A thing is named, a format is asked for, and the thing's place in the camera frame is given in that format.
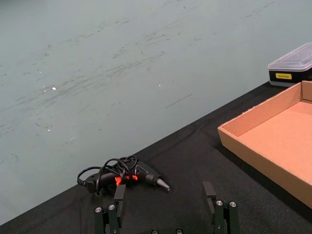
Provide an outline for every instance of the concrete floor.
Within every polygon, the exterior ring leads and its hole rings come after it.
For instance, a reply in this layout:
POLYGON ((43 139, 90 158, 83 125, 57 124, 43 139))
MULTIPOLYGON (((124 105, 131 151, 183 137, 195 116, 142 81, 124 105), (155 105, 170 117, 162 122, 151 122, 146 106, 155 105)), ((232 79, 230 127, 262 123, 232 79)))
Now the concrete floor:
POLYGON ((0 224, 268 80, 308 0, 30 0, 0 7, 0 224))

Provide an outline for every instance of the black cable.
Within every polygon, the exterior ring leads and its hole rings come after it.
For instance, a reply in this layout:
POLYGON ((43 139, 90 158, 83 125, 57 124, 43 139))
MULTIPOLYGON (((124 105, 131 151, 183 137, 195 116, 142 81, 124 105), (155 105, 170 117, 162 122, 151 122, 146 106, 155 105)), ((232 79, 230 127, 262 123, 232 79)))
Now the black cable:
POLYGON ((80 176, 93 169, 99 169, 98 171, 98 177, 96 181, 96 193, 99 194, 99 179, 103 173, 112 172, 116 174, 117 176, 121 177, 121 183, 123 183, 126 180, 126 176, 129 176, 130 183, 132 182, 132 169, 137 165, 137 158, 134 155, 128 156, 128 157, 121 157, 121 158, 112 158, 105 162, 105 164, 102 167, 94 166, 94 167, 88 167, 84 170, 82 170, 78 176, 77 176, 77 184, 80 186, 86 187, 85 180, 80 179, 80 176), (131 166, 127 165, 127 163, 130 163, 133 159, 133 163, 131 166), (116 161, 114 165, 108 165, 108 163, 116 161))
POLYGON ((82 170, 81 172, 79 172, 79 174, 78 174, 78 176, 77 176, 77 184, 80 185, 80 186, 86 187, 86 181, 80 179, 80 176, 81 176, 83 173, 85 173, 85 172, 87 172, 87 171, 90 171, 90 170, 93 170, 93 169, 101 169, 101 167, 97 167, 97 166, 88 167, 88 168, 82 170))

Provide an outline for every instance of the black tablecloth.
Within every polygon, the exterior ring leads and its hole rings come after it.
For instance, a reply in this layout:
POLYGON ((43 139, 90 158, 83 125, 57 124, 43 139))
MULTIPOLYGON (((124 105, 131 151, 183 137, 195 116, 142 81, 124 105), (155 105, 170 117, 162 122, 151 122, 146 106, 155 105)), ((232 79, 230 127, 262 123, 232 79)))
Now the black tablecloth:
MULTIPOLYGON (((138 158, 164 175, 173 189, 166 193, 140 184, 127 189, 122 233, 169 227, 209 233, 201 198, 205 180, 213 183, 219 198, 238 202, 243 234, 312 233, 312 210, 226 150, 217 133, 221 123, 282 90, 264 84, 138 152, 138 158)), ((111 199, 105 197, 104 203, 111 199)), ((99 204, 99 197, 74 186, 0 226, 0 233, 93 234, 94 208, 99 204)))

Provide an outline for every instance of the cardboard tray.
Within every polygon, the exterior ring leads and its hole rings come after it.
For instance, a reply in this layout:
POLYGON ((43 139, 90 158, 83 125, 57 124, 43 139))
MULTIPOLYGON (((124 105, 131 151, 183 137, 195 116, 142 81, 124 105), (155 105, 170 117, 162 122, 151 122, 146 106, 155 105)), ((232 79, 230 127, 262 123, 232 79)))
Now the cardboard tray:
POLYGON ((222 124, 223 146, 312 208, 312 82, 222 124))

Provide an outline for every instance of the metal screw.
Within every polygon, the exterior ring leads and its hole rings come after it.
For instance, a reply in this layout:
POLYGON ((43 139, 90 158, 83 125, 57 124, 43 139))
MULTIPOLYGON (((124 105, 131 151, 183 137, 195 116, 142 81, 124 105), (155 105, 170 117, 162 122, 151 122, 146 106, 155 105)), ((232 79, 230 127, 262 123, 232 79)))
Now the metal screw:
POLYGON ((114 206, 114 205, 110 205, 110 206, 108 207, 108 209, 109 209, 110 211, 112 211, 113 209, 115 209, 115 206, 114 206))
POLYGON ((236 206, 236 203, 233 202, 233 201, 231 201, 231 202, 230 202, 230 206, 235 207, 235 206, 236 206))
POLYGON ((96 213, 100 213, 102 211, 102 208, 101 207, 97 207, 96 208, 96 213))
POLYGON ((222 205, 223 205, 222 201, 220 201, 220 200, 216 201, 216 204, 217 204, 218 206, 222 206, 222 205))
POLYGON ((176 234, 183 234, 183 231, 182 231, 182 229, 177 229, 175 233, 176 234))

